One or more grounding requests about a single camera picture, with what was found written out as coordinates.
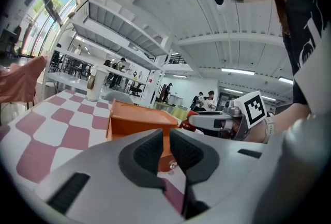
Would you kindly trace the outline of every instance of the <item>glass wall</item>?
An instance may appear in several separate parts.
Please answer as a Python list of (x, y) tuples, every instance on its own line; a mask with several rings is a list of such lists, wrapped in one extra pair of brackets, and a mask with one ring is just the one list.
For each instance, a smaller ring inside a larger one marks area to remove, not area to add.
[[(62, 20), (76, 6), (76, 0), (51, 0), (54, 9)], [(22, 53), (28, 56), (38, 56), (42, 49), (49, 50), (59, 31), (59, 24), (54, 22), (44, 7), (43, 0), (35, 0), (28, 10), (22, 23)]]

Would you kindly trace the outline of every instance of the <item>forearm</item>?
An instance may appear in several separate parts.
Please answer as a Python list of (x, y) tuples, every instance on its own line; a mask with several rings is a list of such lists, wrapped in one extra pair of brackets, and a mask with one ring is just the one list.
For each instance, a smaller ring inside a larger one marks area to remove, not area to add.
[[(275, 133), (279, 133), (287, 130), (291, 127), (297, 120), (301, 118), (307, 118), (310, 110), (307, 105), (294, 103), (284, 112), (272, 117), (275, 124)], [(251, 128), (251, 131), (245, 141), (251, 142), (263, 142), (265, 139), (265, 121), (259, 122), (256, 126)]]

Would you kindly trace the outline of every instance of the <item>checkered tablecloth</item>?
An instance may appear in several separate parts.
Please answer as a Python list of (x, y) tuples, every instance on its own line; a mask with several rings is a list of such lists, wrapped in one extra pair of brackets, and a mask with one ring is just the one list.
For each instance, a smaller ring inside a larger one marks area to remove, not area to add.
[(30, 189), (79, 152), (106, 141), (108, 101), (58, 93), (0, 127), (0, 155), (10, 177)]

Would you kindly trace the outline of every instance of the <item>white ceiling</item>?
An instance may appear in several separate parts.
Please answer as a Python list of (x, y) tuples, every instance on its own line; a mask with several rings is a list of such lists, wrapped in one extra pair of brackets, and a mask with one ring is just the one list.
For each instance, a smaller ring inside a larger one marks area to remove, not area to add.
[[(148, 26), (162, 38), (173, 37), (180, 45), (176, 51), (197, 75), (218, 78), (221, 86), (242, 91), (261, 89), (266, 96), (279, 98), (282, 103), (292, 100), (291, 86), (277, 81), (280, 76), (293, 78), (293, 75), (281, 44), (280, 23), (273, 1), (243, 4), (226, 0), (221, 12), (213, 0), (113, 1), (118, 3), (121, 15), (129, 13), (127, 19), (141, 28)], [(230, 55), (229, 42), (224, 37), (228, 33), (248, 35), (250, 40), (238, 41), (230, 35)], [(221, 41), (198, 41), (199, 37), (212, 35), (220, 35)], [(185, 40), (190, 44), (181, 46)], [(257, 74), (253, 78), (224, 75), (217, 70), (221, 67), (254, 70)]]

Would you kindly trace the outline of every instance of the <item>chair draped with pink cloth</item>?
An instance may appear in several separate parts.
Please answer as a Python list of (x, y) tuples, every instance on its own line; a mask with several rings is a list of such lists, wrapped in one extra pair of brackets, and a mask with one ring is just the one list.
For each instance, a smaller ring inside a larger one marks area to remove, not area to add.
[(23, 66), (11, 64), (9, 71), (0, 70), (0, 110), (2, 102), (26, 102), (28, 109), (29, 102), (34, 105), (37, 80), (46, 63), (47, 59), (39, 56)]

